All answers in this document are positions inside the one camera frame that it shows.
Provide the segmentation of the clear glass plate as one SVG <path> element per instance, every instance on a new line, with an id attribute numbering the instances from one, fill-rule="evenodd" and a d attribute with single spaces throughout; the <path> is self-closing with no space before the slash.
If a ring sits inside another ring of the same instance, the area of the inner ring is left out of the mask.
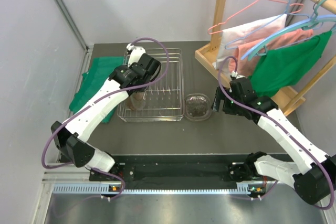
<path id="1" fill-rule="evenodd" d="M 189 94 L 185 98 L 185 117 L 194 122 L 205 121 L 212 114 L 211 103 L 208 96 L 202 93 Z"/>
<path id="2" fill-rule="evenodd" d="M 136 101 L 138 103 L 137 105 L 137 109 L 138 110 L 142 110 L 145 107 L 146 104 L 146 96 L 145 96 L 145 92 L 139 92 L 136 94 L 135 96 Z"/>

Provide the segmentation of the amber glass plate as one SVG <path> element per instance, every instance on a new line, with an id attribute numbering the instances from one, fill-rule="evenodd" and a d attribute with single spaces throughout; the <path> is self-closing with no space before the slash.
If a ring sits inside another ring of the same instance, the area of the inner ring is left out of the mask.
<path id="1" fill-rule="evenodd" d="M 128 97 L 126 101 L 127 107 L 132 110 L 139 110 L 141 108 L 142 99 L 135 96 Z"/>

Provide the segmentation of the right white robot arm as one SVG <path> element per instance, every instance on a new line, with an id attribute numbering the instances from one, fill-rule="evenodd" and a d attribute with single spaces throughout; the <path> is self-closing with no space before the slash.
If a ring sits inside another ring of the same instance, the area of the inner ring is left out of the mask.
<path id="1" fill-rule="evenodd" d="M 285 162 L 264 152 L 251 153 L 243 164 L 229 168 L 232 178 L 242 181 L 270 177 L 291 187 L 310 205 L 329 196 L 330 202 L 324 209 L 330 209 L 335 200 L 335 156 L 311 143 L 288 121 L 272 98 L 258 96 L 249 79 L 237 77 L 229 85 L 228 88 L 218 85 L 212 109 L 253 121 L 291 158 Z"/>

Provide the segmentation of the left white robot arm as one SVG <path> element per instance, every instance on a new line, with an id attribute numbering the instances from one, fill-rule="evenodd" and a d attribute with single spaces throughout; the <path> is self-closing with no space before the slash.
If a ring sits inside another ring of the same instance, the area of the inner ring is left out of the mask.
<path id="1" fill-rule="evenodd" d="M 76 167 L 101 170 L 107 180 L 114 180 L 119 168 L 113 157 L 87 141 L 96 127 L 121 102 L 135 92 L 142 92 L 154 81 L 161 70 L 161 63 L 146 53 L 133 53 L 127 65 L 116 67 L 97 93 L 62 126 L 56 121 L 51 131 L 58 150 Z"/>

